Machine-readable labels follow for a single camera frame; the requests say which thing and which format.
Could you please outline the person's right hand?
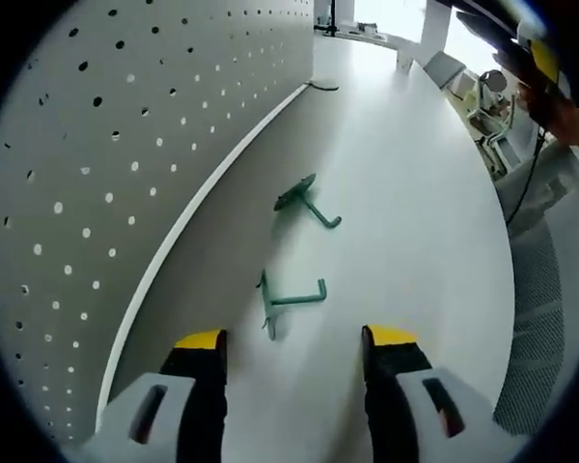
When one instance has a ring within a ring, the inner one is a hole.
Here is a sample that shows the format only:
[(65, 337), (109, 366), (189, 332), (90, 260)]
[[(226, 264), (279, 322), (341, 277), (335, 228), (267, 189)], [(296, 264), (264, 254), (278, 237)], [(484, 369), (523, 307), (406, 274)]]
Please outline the person's right hand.
[(562, 144), (579, 148), (579, 108), (561, 95), (537, 93), (517, 85), (517, 104)]

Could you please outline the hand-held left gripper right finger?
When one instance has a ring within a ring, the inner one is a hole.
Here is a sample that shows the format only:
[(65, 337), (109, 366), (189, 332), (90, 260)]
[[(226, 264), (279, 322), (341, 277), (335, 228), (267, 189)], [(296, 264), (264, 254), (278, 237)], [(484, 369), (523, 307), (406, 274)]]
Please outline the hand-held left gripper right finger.
[(519, 440), (486, 397), (435, 368), (415, 335), (381, 325), (361, 331), (365, 411), (374, 462), (510, 462)]

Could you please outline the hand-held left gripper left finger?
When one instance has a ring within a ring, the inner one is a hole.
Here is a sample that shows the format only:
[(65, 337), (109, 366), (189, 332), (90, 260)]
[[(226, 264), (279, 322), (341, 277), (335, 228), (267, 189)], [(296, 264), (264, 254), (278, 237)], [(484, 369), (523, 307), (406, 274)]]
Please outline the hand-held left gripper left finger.
[(228, 332), (179, 340), (104, 409), (81, 462), (219, 462), (228, 413)]

